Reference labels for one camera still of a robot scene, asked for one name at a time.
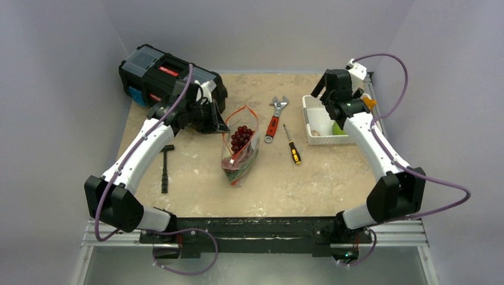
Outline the clear zip top bag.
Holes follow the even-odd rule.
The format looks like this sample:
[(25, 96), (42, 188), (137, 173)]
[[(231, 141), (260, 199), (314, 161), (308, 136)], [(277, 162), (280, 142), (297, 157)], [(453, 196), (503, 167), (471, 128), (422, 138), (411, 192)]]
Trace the clear zip top bag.
[(231, 186), (241, 186), (250, 172), (260, 144), (259, 119), (244, 105), (225, 119), (230, 132), (222, 136), (220, 166)]

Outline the purple toy grapes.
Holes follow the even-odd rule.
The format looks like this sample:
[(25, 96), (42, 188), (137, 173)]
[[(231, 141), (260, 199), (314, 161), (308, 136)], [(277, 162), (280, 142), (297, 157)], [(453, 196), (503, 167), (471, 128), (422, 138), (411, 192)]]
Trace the purple toy grapes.
[(231, 150), (234, 154), (240, 152), (251, 140), (254, 131), (246, 125), (239, 126), (231, 135)]

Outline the orange toy pepper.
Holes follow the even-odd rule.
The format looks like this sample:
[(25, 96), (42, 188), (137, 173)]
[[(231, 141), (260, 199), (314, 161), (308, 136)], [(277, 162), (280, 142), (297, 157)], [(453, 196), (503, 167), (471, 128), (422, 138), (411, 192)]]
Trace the orange toy pepper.
[(361, 99), (370, 110), (373, 110), (373, 108), (377, 105), (377, 102), (374, 99), (367, 96), (363, 96)]

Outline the white plastic basket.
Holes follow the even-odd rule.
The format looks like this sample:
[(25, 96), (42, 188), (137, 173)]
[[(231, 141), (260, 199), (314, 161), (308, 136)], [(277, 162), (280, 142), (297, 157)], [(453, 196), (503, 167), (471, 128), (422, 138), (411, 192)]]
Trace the white plastic basket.
[[(311, 95), (303, 97), (303, 115), (309, 145), (355, 144), (347, 134), (332, 135), (334, 121), (331, 120), (319, 98)], [(313, 137), (311, 135), (312, 129), (320, 132), (321, 136)]]

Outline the brown toy mushroom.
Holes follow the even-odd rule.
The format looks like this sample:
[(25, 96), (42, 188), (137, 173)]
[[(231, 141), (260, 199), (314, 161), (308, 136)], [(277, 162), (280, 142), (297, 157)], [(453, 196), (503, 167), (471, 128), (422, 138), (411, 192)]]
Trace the brown toy mushroom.
[(311, 130), (311, 135), (312, 135), (313, 137), (319, 137), (319, 136), (321, 136), (320, 132), (318, 132), (318, 131), (316, 131), (316, 130), (313, 130), (313, 129)]

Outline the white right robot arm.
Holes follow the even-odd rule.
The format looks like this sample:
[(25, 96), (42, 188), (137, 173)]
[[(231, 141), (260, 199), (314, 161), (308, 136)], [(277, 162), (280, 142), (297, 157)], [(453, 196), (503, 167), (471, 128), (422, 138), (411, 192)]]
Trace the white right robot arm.
[(365, 76), (354, 69), (328, 69), (311, 92), (363, 152), (376, 179), (365, 203), (336, 215), (333, 232), (343, 242), (364, 227), (419, 212), (426, 184), (423, 169), (412, 168), (377, 128), (371, 100), (361, 97)]

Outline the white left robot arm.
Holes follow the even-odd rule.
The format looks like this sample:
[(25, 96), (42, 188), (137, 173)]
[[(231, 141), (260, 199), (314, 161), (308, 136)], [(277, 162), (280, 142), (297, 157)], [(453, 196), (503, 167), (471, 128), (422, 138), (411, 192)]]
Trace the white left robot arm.
[(147, 113), (141, 130), (121, 157), (99, 177), (84, 183), (91, 218), (123, 232), (146, 230), (163, 243), (177, 236), (175, 214), (143, 205), (136, 190), (154, 159), (180, 132), (189, 127), (201, 134), (230, 131), (221, 117), (213, 80), (178, 80), (174, 88)]

